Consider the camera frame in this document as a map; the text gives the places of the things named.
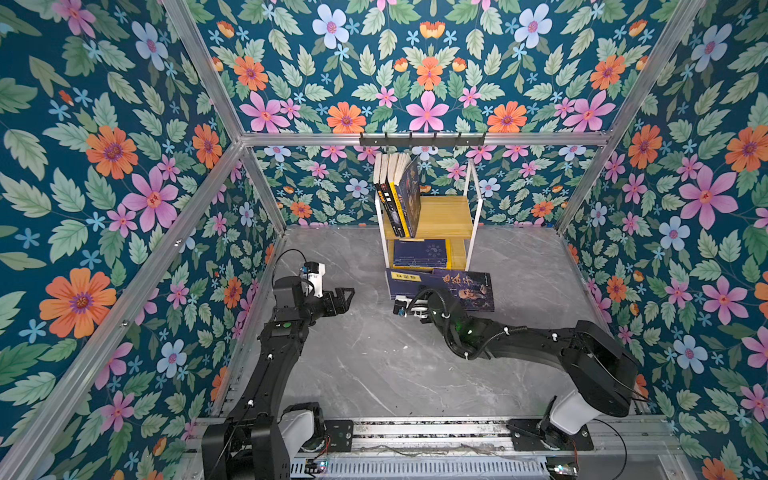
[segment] yellow label on book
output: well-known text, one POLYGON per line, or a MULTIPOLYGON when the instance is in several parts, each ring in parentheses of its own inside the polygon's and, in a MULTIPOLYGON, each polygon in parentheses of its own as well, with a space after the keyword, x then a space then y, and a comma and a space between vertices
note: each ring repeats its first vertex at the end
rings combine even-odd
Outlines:
POLYGON ((409 273, 392 272, 392 278, 394 280, 408 280, 411 282, 421 282, 422 278, 418 275, 411 275, 409 273))

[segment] book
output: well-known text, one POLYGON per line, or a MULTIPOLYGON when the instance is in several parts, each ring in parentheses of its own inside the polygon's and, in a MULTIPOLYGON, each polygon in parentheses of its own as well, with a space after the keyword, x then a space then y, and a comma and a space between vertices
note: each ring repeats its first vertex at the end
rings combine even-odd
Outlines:
POLYGON ((415 238, 421 213, 421 191, 419 188, 419 164, 409 154, 400 154, 394 175, 388 172, 395 204, 406 238, 415 238))
POLYGON ((491 274, 464 270, 435 269, 433 273, 386 269, 389 296, 412 299, 426 287, 445 288, 469 312, 493 312, 491 274))
POLYGON ((451 268, 448 240, 395 240, 392 265, 397 267, 451 268))
POLYGON ((389 160, 389 154, 376 155, 376 162, 373 166, 373 184, 376 187, 376 192, 379 194, 382 209, 386 212, 389 222, 392 224, 392 230, 397 237, 404 237, 405 232, 402 229, 400 216, 397 213, 397 206, 395 205, 392 191, 389 188, 389 182, 386 181, 389 160))

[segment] bookshelf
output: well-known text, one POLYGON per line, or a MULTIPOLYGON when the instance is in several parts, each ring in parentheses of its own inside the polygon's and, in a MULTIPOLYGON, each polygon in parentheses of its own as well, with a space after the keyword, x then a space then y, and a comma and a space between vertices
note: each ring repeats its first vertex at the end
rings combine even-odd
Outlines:
POLYGON ((482 210, 482 192, 480 191, 475 163, 472 159, 467 161, 467 172, 463 195, 422 195, 419 227, 416 229, 417 235, 413 239, 400 238, 395 235, 389 219, 386 215, 382 216, 381 201, 376 196, 376 216, 379 220, 382 252, 387 268, 394 268, 392 259, 395 240, 447 240, 451 244, 451 268, 469 270, 469 262, 472 259, 472 250, 475 246, 475 236, 482 210), (470 213, 467 196, 470 182, 475 185, 475 191, 478 195, 478 205, 474 218, 470 213), (466 240, 469 240, 469 249, 465 247, 466 240))

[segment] shelf board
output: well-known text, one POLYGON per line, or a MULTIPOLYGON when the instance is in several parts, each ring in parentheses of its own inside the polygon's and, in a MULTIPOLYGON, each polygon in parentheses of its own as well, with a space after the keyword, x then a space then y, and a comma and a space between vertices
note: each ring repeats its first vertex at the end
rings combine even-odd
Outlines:
MULTIPOLYGON (((462 238, 451 238, 448 239, 448 242, 451 243, 451 270, 464 270, 467 267, 467 250, 464 246, 464 239, 462 238)), ((387 247, 389 251, 389 267, 396 269, 396 270, 418 270, 418 271, 429 271, 431 272, 431 268, 413 268, 413 267, 405 267, 405 266, 393 266, 394 263, 394 252, 395 252, 395 241, 394 240, 388 240, 387 241, 387 247)))
POLYGON ((413 239, 400 238, 384 215, 384 235, 387 240, 440 240, 472 238, 472 214, 463 195, 430 197, 422 195, 419 226, 413 239))

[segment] orange flower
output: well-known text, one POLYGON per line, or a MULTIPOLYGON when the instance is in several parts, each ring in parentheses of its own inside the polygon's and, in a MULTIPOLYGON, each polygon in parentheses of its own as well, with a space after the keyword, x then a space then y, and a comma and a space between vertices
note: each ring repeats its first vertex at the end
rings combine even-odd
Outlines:
MULTIPOLYGON (((763 280, 768 282, 768 272, 763 273, 763 280)), ((760 311, 763 312, 763 315, 765 315, 766 318, 768 318, 768 284, 758 283, 755 285, 755 297, 757 297, 758 300, 764 300, 764 302, 760 304, 760 311)))
POLYGON ((464 58, 456 57, 453 59, 451 67, 453 68, 453 71, 464 71, 467 69, 467 61, 464 58))
POLYGON ((251 57, 235 58, 234 70, 235 74, 239 75, 237 80, 251 90, 264 90, 266 84, 270 82, 270 78, 264 73, 264 66, 261 65, 261 62, 254 63, 251 57))
POLYGON ((227 38, 235 36, 235 27, 231 23, 217 22, 216 26, 219 27, 219 31, 227 38))
POLYGON ((443 22, 423 22, 419 25, 419 31, 424 38, 440 38, 445 33, 445 23, 443 22))
POLYGON ((88 161, 97 164, 96 171, 105 177, 112 174, 115 180, 125 178, 139 163, 134 141, 126 139, 125 132, 117 127, 112 130, 102 125, 98 131, 98 136, 91 134, 85 141, 91 147, 85 151, 88 161))
POLYGON ((333 127, 334 134, 361 134, 366 118, 360 113, 357 105, 350 107, 348 103, 341 101, 338 107, 328 110, 328 126, 333 127))
POLYGON ((645 20, 638 20, 633 23, 632 26, 629 27, 629 36, 637 37, 643 30, 645 30, 645 25, 648 25, 648 22, 645 20))
POLYGON ((208 124, 197 125, 194 128, 192 146, 197 149, 197 159, 208 168, 213 168, 221 157, 219 135, 210 129, 208 124))
POLYGON ((589 77, 592 80, 592 88, 605 90, 619 81, 619 75, 623 74, 626 69, 623 55, 618 58, 616 55, 611 55, 605 61, 598 63, 592 76, 589 77))
POLYGON ((574 262, 578 263, 578 250, 571 244, 568 244, 568 251, 571 252, 571 257, 574 257, 574 262))
POLYGON ((67 92, 63 90, 58 91, 58 96, 61 97, 64 103, 69 105, 70 107, 74 107, 74 102, 72 101, 72 96, 68 94, 67 92))
POLYGON ((659 137, 659 127, 646 125, 642 130, 632 137, 632 145, 629 147, 629 163, 633 167, 641 170, 652 164, 659 154, 657 148, 661 148, 661 137, 659 137))
POLYGON ((210 401, 215 402, 219 396, 219 389, 221 389, 221 383, 224 381, 224 376, 227 374, 227 367, 221 367, 216 378, 214 378, 214 389, 210 391, 210 401))
POLYGON ((608 296, 614 302, 620 302, 627 298, 627 286, 624 285, 624 279, 613 275, 608 280, 608 296))
POLYGON ((725 468, 725 464, 718 458, 705 458, 701 473, 707 480, 737 480, 733 470, 725 468))
POLYGON ((760 168, 761 161, 768 161, 768 127, 757 125, 753 130, 747 127, 739 132, 738 138, 732 138, 728 144, 730 153, 725 156, 725 163, 733 166, 734 171, 741 172, 746 168, 754 172, 760 168))
POLYGON ((154 444, 154 448, 152 449, 152 454, 156 457, 163 455, 163 452, 165 451, 165 446, 167 444, 168 444, 168 437, 163 437, 162 439, 157 440, 157 443, 154 444))
POLYGON ((553 209, 554 209, 554 204, 549 200, 545 200, 539 204, 536 204, 533 207, 532 213, 534 217, 546 217, 547 215, 552 213, 553 209))
POLYGON ((73 268, 69 280, 57 276, 45 287, 45 292, 55 297, 40 302, 40 318, 56 319, 48 329, 56 336, 66 337, 74 328, 74 337, 81 339, 94 332, 94 322, 101 321, 109 313, 106 305, 116 300, 114 288, 109 286, 109 278, 102 272, 96 272, 91 278, 87 268, 73 268))
POLYGON ((298 218, 309 218, 312 216, 312 209, 304 202, 293 202, 290 206, 290 211, 298 218))
POLYGON ((395 62, 395 70, 397 71, 406 71, 408 70, 408 61, 404 58, 400 58, 398 61, 395 62))
POLYGON ((648 385, 648 382, 646 381, 645 377, 641 373, 637 376, 637 378, 634 380, 634 384, 637 387, 636 390, 644 397, 648 397, 648 389, 645 388, 648 385))
POLYGON ((266 248, 266 257, 264 258, 264 263, 269 263, 270 260, 272 260, 272 255, 275 254, 275 244, 270 243, 270 245, 266 248))
POLYGON ((240 295, 243 293, 243 283, 236 276, 230 278, 227 283, 227 288, 224 289, 224 305, 229 308, 237 306, 237 302, 240 302, 240 295))
POLYGON ((497 106, 493 113, 488 117, 488 131, 492 134, 519 132, 520 127, 528 121, 528 117, 523 117, 528 110, 524 105, 518 106, 516 101, 507 102, 506 108, 504 105, 497 106))
POLYGON ((416 79, 419 85, 423 86, 424 90, 432 90, 435 85, 440 84, 442 67, 438 65, 437 58, 427 57, 416 69, 416 74, 419 76, 416 79))

